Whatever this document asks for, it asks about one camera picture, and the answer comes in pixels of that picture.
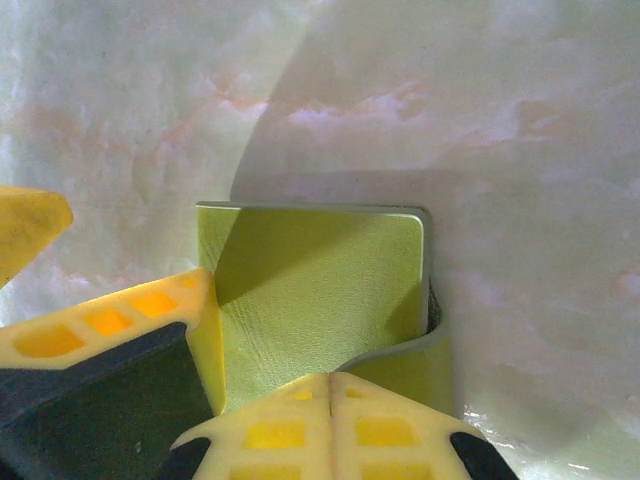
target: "green folder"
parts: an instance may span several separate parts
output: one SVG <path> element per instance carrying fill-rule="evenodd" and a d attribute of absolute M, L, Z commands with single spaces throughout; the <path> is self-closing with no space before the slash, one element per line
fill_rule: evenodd
<path fill-rule="evenodd" d="M 226 411 L 341 368 L 450 412 L 448 334 L 430 315 L 431 235 L 416 207 L 199 203 L 200 264 L 215 272 L 222 311 Z M 438 385 L 427 385 L 436 365 Z"/>

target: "white marble surface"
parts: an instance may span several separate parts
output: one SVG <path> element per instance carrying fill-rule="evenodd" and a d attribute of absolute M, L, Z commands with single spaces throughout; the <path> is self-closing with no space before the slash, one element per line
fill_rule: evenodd
<path fill-rule="evenodd" d="M 72 229 L 11 323 L 195 265 L 197 200 L 410 202 L 466 419 L 640 478 L 640 2 L 0 0 L 0 182 Z"/>

